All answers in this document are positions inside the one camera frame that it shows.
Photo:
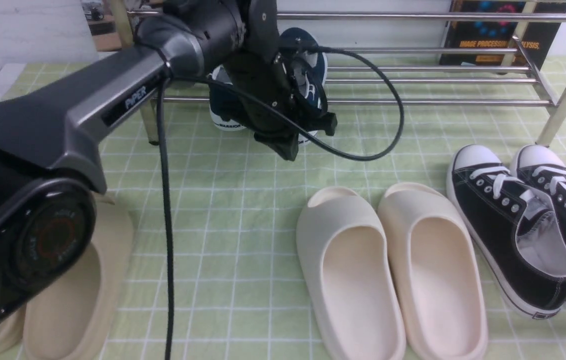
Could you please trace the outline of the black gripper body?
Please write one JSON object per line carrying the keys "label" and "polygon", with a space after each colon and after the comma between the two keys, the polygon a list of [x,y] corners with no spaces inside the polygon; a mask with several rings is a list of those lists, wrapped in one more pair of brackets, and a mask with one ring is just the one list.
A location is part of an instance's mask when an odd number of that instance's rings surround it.
{"label": "black gripper body", "polygon": [[281,47],[265,61],[240,50],[223,64],[239,91],[246,127],[285,161],[296,160],[301,135],[336,132],[337,116],[327,109],[323,86],[306,58],[316,54],[314,47]]}

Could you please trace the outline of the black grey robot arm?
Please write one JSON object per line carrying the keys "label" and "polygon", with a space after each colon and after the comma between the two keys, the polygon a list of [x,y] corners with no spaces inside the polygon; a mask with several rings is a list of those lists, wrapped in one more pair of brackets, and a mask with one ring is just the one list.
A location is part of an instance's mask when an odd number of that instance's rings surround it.
{"label": "black grey robot arm", "polygon": [[279,43],[274,0],[165,0],[134,44],[0,102],[0,324],[82,257],[107,191],[99,145],[170,84],[218,66],[256,141],[293,161],[298,137],[333,136],[335,114],[306,103]]}

